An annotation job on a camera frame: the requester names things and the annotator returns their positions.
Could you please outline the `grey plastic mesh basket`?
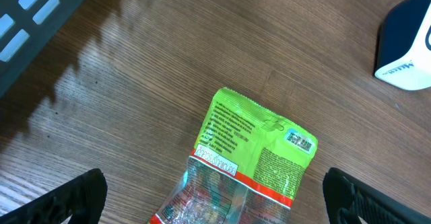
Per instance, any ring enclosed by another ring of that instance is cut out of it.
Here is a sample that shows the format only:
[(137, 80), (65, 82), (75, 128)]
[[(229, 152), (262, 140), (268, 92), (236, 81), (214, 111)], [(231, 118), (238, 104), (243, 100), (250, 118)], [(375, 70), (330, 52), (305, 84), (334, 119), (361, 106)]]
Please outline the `grey plastic mesh basket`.
[(1, 0), (1, 94), (83, 1)]

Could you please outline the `white barcode scanner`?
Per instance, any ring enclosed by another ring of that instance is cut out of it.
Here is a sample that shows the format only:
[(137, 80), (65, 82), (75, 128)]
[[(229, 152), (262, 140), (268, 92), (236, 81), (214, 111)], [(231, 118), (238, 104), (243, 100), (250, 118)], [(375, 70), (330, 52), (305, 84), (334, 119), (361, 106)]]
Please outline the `white barcode scanner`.
[(430, 87), (430, 0), (404, 0), (379, 30), (374, 76), (400, 89)]

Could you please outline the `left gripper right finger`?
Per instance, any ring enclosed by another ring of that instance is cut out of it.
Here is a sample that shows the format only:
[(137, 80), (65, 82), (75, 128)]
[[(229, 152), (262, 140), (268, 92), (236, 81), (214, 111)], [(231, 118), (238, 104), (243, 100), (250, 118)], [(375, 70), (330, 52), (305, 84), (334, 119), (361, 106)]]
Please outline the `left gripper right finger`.
[(332, 167), (323, 180), (330, 224), (430, 224), (430, 218)]

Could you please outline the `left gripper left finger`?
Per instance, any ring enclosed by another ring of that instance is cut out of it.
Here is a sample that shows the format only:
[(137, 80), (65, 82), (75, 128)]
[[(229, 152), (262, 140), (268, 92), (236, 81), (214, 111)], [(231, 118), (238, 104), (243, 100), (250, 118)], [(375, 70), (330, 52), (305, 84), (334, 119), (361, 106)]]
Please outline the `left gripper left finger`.
[(94, 168), (1, 216), (3, 224), (98, 223), (107, 196), (102, 171)]

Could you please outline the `green candy bag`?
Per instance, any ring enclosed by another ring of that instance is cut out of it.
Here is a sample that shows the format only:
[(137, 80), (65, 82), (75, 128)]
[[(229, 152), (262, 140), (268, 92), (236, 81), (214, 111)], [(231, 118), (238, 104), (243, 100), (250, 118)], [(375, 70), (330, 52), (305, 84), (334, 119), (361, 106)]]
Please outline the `green candy bag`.
[(301, 126), (221, 88), (185, 173), (151, 222), (288, 223), (317, 147)]

